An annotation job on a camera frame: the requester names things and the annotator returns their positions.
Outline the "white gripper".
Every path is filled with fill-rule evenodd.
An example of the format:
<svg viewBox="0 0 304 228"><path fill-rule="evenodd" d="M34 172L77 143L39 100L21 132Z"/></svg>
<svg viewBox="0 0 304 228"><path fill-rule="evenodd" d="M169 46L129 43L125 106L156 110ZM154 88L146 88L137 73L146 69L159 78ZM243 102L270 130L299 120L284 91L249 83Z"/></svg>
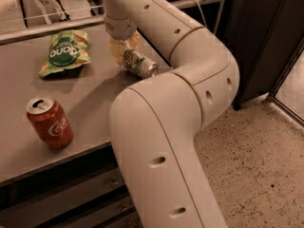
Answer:
<svg viewBox="0 0 304 228"><path fill-rule="evenodd" d="M113 37L108 39L108 48L113 61L121 65L123 63L125 43L128 49L138 50L140 34L136 31L136 25L129 18L113 19L106 14L104 16L104 24L107 33Z"/></svg>

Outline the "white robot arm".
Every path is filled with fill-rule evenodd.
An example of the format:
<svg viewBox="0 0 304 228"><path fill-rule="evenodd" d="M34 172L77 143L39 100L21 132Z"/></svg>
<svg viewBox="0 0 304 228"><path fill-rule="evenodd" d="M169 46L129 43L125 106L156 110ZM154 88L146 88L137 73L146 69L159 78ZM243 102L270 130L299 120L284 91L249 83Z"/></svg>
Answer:
<svg viewBox="0 0 304 228"><path fill-rule="evenodd" d="M103 0L107 32L135 31L172 67L123 90L111 143L144 228L228 228L200 165L195 135L234 100L238 63L206 27L165 0Z"/></svg>

